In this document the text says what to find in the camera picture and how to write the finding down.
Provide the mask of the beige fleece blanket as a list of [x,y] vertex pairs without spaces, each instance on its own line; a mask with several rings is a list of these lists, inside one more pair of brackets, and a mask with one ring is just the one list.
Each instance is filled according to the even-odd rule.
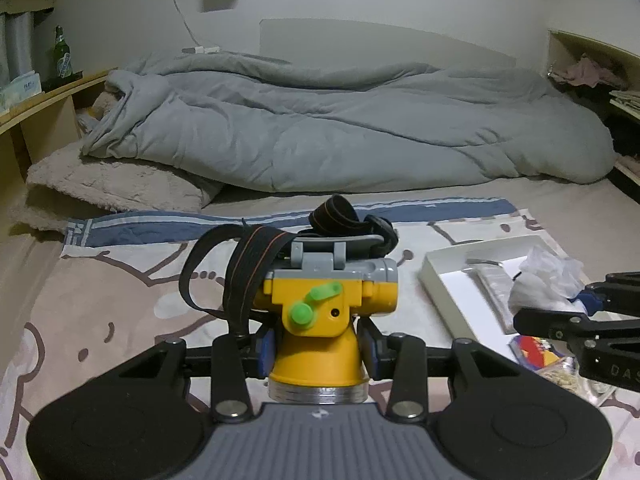
[[199,212],[221,191],[219,183],[134,159],[100,159],[81,154],[84,136],[107,118],[119,97],[99,94],[77,114],[81,138],[35,162],[26,188],[10,207],[9,231],[18,228],[64,232],[72,219],[116,212]]

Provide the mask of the tissue pack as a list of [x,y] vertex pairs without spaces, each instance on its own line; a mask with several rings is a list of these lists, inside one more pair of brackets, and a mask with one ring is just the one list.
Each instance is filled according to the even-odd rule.
[[0,90],[0,115],[8,114],[11,108],[41,92],[40,75],[34,70],[14,78]]

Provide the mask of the grey curtain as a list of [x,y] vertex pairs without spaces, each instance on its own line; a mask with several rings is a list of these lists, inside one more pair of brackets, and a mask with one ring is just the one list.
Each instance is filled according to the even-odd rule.
[[34,14],[1,14],[1,87],[34,69]]

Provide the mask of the wooden bedside shelf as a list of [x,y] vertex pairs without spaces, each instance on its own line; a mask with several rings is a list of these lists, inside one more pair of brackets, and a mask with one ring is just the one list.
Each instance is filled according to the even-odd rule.
[[10,207],[26,188],[35,162],[81,138],[77,114],[88,110],[110,72],[87,75],[21,102],[1,117],[1,229],[9,229]]

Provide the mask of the white tissue wad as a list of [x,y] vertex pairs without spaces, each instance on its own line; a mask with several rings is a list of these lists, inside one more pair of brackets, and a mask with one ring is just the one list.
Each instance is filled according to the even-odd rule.
[[577,298],[584,289],[582,263],[534,246],[513,278],[508,303],[511,320],[524,308],[586,314]]

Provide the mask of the yellow headlamp with black strap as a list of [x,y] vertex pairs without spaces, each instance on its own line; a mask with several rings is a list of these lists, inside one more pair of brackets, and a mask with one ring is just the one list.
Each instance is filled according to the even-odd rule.
[[270,326],[276,332],[276,359],[265,377],[271,400],[360,403],[372,380],[394,374],[397,352],[382,335],[382,378],[369,377],[357,323],[397,308],[398,269],[390,253],[398,235],[384,218],[358,217],[341,195],[311,211],[308,222],[297,233],[266,224],[215,226],[186,257],[180,296],[190,308],[198,307],[191,294],[196,268],[218,245],[234,240],[214,315],[235,338],[246,376],[258,378],[256,333]]

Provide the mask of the grey foil wipes packet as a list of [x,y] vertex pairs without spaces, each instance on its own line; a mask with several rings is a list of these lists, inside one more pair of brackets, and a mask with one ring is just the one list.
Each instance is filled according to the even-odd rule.
[[509,299],[513,287],[513,280],[499,261],[469,258],[464,269],[466,274],[484,290],[488,304],[494,311],[503,333],[514,334],[514,314],[509,307]]

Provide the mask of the grey duvet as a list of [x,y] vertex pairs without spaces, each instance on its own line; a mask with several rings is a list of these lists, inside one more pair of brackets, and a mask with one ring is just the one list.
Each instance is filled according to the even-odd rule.
[[221,52],[148,56],[106,83],[119,98],[85,137],[86,155],[254,191],[589,184],[616,159],[596,114],[522,68],[320,68]]

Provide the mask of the white cardboard box tray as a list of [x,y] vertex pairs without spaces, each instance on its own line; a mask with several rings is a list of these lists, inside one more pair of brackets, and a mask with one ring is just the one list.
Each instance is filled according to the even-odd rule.
[[[503,333],[484,295],[484,290],[471,275],[464,272],[464,269],[466,260],[469,258],[499,261],[513,280],[520,264],[536,245],[548,248],[560,257],[568,257],[562,249],[539,235],[469,242],[433,250],[426,254],[419,278],[451,336],[474,339],[518,363],[509,348],[509,342],[518,333],[516,331],[510,335]],[[561,350],[555,347],[553,341],[547,340],[565,357],[571,356],[575,359],[570,354],[570,350]],[[587,390],[580,397],[595,406],[602,405],[615,391],[613,386],[603,382],[595,382],[582,376],[580,378],[584,381]]]

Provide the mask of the bag of beige hair ties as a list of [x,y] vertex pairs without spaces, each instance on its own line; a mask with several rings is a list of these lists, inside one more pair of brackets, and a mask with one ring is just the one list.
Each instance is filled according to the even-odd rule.
[[587,392],[584,381],[580,378],[578,365],[571,356],[538,370],[537,374],[578,396]]

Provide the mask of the cream wall shelf unit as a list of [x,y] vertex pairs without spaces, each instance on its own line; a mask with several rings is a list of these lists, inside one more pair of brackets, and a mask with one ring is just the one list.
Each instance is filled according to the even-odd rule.
[[616,188],[639,198],[639,55],[602,40],[550,30],[547,77],[610,130]]

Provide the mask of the playing card box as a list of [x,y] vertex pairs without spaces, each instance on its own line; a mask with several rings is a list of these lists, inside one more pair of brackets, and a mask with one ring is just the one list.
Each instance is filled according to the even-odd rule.
[[516,362],[533,372],[565,358],[564,354],[555,350],[550,341],[534,336],[516,335],[509,342],[509,348]]

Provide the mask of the pink clothes on shelf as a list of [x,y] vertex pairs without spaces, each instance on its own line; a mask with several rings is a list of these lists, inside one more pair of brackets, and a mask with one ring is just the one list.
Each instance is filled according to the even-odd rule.
[[628,82],[614,74],[612,70],[601,66],[588,56],[583,56],[577,63],[568,66],[565,70],[549,70],[548,76],[558,84],[570,84],[574,87],[587,86],[596,88],[598,84],[604,84],[617,90],[624,90]]

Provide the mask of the green glass bottle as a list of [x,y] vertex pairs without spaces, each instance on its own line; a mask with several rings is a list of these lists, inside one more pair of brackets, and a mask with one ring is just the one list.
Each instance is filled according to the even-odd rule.
[[53,64],[58,78],[67,78],[73,73],[70,47],[66,42],[63,27],[60,25],[55,27]]

